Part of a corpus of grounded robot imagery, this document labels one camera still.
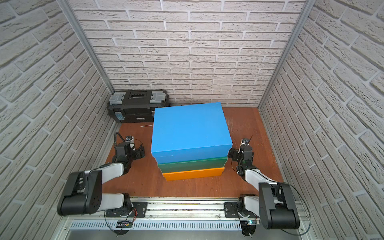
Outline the green shoebox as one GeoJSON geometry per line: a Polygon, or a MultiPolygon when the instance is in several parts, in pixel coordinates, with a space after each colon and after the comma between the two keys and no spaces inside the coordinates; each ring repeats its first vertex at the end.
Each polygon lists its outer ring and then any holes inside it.
{"type": "Polygon", "coordinates": [[[158,168],[162,174],[174,173],[174,172],[185,172],[185,171],[195,171],[195,170],[204,170],[204,169],[215,169],[222,168],[225,166],[228,158],[212,158],[212,159],[201,159],[185,162],[175,162],[175,163],[164,163],[158,164],[158,168]]]}

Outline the blue shoebox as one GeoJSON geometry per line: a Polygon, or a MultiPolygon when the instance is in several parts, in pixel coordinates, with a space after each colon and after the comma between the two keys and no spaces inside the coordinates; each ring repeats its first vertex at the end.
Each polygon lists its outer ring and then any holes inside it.
{"type": "Polygon", "coordinates": [[[232,146],[221,103],[155,110],[151,154],[159,165],[225,157],[232,146]]]}

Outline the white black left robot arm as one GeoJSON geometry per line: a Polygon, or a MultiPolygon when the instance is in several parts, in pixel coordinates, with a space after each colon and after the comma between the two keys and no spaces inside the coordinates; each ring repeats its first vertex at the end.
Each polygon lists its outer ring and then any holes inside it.
{"type": "Polygon", "coordinates": [[[132,163],[145,157],[145,148],[135,145],[133,136],[125,138],[115,132],[115,155],[111,163],[89,171],[69,174],[59,198],[57,213],[60,216],[94,214],[105,212],[108,217],[127,217],[134,212],[128,193],[103,193],[103,184],[129,172],[132,163]]]}

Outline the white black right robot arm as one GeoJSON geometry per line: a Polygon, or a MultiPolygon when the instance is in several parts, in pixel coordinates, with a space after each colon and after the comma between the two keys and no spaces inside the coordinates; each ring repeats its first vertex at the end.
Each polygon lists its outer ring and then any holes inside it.
{"type": "Polygon", "coordinates": [[[300,218],[291,186],[272,180],[254,166],[254,153],[249,145],[231,148],[228,157],[238,163],[237,174],[259,193],[257,197],[247,195],[240,198],[241,212],[259,217],[267,230],[297,230],[300,218]]]}

